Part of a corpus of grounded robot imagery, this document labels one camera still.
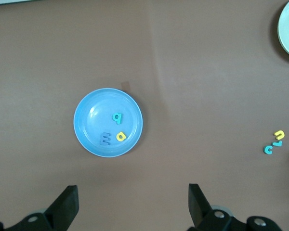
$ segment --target tabletop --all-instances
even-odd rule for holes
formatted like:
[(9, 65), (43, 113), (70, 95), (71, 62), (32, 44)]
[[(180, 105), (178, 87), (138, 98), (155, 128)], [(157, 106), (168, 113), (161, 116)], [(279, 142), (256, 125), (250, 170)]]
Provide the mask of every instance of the tabletop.
[[(242, 222), (289, 231), (286, 0), (40, 0), (0, 5), (0, 221), (9, 227), (78, 185), (70, 231), (193, 225), (188, 184)], [(115, 157), (84, 149), (80, 100), (126, 91), (144, 119)], [(283, 130), (282, 147), (263, 148)]]

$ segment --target table surface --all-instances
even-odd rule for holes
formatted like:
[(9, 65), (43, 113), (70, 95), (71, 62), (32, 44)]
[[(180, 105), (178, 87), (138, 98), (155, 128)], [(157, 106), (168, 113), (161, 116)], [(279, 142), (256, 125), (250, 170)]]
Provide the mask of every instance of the table surface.
[[(78, 185), (71, 231), (192, 226), (188, 184), (237, 219), (289, 231), (286, 0), (41, 0), (0, 6), (0, 221)], [(144, 116), (127, 154), (87, 152), (79, 101), (121, 89)], [(263, 147), (285, 132), (272, 155)]]

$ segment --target piece of tape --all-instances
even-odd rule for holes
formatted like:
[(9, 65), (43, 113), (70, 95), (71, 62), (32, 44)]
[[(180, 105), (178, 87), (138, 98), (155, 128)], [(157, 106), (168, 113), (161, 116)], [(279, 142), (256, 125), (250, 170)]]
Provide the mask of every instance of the piece of tape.
[(130, 86), (129, 81), (125, 81), (121, 83), (121, 88), (122, 88), (122, 91), (125, 91), (125, 92), (131, 91), (131, 86)]

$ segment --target gray table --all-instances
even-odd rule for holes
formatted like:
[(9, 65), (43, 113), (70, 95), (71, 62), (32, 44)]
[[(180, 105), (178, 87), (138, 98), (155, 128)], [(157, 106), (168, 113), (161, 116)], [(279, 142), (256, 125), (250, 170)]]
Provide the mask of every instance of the gray table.
[[(289, 56), (285, 0), (45, 0), (0, 6), (0, 220), (6, 227), (78, 185), (71, 231), (192, 225), (189, 183), (246, 222), (289, 231)], [(144, 116), (136, 147), (87, 152), (79, 101), (129, 92)], [(273, 155), (262, 149), (284, 130)]]

